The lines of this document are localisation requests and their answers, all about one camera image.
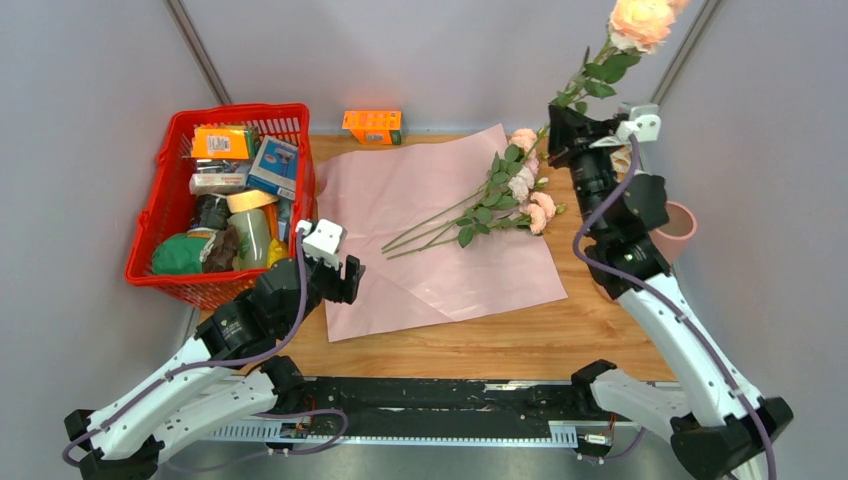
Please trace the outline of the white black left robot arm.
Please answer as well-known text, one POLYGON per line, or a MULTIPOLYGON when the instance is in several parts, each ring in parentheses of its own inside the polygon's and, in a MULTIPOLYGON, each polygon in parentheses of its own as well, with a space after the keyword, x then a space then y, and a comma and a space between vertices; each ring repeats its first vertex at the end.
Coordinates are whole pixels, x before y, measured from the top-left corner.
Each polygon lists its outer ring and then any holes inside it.
POLYGON ((234 420, 299 411, 305 380, 280 352, 321 302, 353 303, 365 271, 354 256, 277 262, 130 392, 99 410, 67 415, 63 461, 84 479, 149 479, 234 420))

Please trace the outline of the purple wrapping paper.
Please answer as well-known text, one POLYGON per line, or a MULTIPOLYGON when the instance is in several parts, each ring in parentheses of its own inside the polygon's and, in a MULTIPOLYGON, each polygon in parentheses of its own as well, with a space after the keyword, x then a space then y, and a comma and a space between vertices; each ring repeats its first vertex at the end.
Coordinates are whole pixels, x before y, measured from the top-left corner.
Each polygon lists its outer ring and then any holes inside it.
POLYGON ((545 240, 518 229, 461 246, 449 207, 473 204, 507 136, 501 125, 448 142, 338 155, 318 169, 321 217, 366 271, 357 299, 326 308, 332 342, 562 300, 545 240))

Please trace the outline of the peach rose stem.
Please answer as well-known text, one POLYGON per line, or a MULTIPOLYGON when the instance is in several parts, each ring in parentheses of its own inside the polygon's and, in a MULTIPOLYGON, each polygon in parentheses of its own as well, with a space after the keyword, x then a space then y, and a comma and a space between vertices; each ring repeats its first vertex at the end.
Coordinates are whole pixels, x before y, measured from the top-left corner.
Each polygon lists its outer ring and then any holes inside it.
POLYGON ((605 43, 596 55, 586 50, 580 67, 551 104, 584 114, 588 97, 614 96, 613 85, 642 56, 655 53, 664 44, 687 5, 686 1, 617 1, 606 24, 605 43))
POLYGON ((464 249, 479 237, 512 230, 541 236, 566 210, 566 205, 551 195, 534 190, 525 196, 500 191, 473 199, 475 202, 464 203, 464 210, 458 214, 446 211, 448 218, 444 221, 435 216, 410 228, 385 244, 381 254, 393 260, 451 244, 464 249))

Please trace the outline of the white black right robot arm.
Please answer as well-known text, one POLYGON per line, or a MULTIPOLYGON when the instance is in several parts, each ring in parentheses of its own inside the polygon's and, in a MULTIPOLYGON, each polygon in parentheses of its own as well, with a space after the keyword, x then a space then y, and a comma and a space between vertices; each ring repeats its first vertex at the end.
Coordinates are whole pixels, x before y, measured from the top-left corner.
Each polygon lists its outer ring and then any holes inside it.
POLYGON ((774 443, 793 420, 792 409, 780 397, 763 396, 734 367, 651 237, 670 220, 663 177, 640 166, 641 146, 659 135, 657 107, 627 105, 594 120, 553 104, 548 115, 549 164, 569 171, 582 218, 573 251, 648 334, 679 384, 664 391, 598 360, 572 375, 573 410, 588 419, 604 411, 636 422, 665 440, 694 478, 729 478, 757 457, 775 478, 774 443))

